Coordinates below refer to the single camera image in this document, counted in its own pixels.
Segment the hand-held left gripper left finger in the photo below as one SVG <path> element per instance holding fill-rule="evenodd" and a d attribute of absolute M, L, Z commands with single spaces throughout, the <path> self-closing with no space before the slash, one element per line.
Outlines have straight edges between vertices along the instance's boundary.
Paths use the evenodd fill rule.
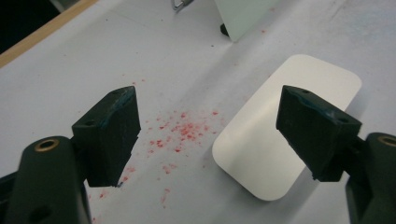
<path fill-rule="evenodd" d="M 72 131 L 72 141 L 84 156 L 89 186 L 116 187 L 141 131 L 135 87 L 108 93 Z"/>

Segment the white table cover sheet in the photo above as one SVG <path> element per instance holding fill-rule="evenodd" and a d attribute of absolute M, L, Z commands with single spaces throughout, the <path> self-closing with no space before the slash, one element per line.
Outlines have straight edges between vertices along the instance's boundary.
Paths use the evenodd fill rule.
<path fill-rule="evenodd" d="M 91 189 L 93 224 L 348 224 L 343 182 L 304 172 L 275 202 L 214 162 L 212 145 L 290 56 L 361 79 L 348 113 L 396 135 L 396 0 L 286 0 L 237 42 L 214 0 L 98 0 L 0 68 L 0 177 L 22 151 L 72 125 L 109 91 L 135 86 L 142 130 L 117 188 Z"/>

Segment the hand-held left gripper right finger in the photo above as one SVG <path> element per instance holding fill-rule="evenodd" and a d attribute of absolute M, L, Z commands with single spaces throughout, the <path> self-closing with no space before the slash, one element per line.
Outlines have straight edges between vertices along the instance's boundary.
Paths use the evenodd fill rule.
<path fill-rule="evenodd" d="M 282 87 L 276 128 L 318 181 L 338 181 L 340 158 L 352 145 L 361 122 L 312 91 Z"/>

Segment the wooden table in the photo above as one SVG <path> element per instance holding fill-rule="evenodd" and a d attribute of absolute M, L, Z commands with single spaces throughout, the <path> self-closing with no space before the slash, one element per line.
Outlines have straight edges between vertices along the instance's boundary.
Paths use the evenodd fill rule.
<path fill-rule="evenodd" d="M 13 45 L 10 49 L 0 54 L 0 68 L 12 62 L 25 51 L 31 49 L 40 41 L 59 30 L 62 26 L 73 20 L 77 15 L 84 12 L 98 0 L 78 0 L 73 6 L 61 12 L 51 21 L 32 32 L 24 39 Z"/>

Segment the white rounded whiteboard eraser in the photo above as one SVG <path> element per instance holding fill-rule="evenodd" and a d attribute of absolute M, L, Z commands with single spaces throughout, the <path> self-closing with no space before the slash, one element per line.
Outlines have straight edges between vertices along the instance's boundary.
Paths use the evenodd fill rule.
<path fill-rule="evenodd" d="M 320 59 L 293 55 L 269 76 L 219 134 L 212 147 L 216 164 L 264 201 L 285 196 L 304 169 L 302 160 L 276 129 L 285 85 L 312 91 L 345 110 L 361 88 L 361 79 Z"/>

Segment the standing pale whiteboard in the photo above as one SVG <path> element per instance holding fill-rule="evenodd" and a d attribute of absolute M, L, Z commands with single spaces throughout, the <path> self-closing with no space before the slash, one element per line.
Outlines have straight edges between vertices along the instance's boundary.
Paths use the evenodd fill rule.
<path fill-rule="evenodd" d="M 233 42 L 238 41 L 280 0 L 214 0 Z"/>

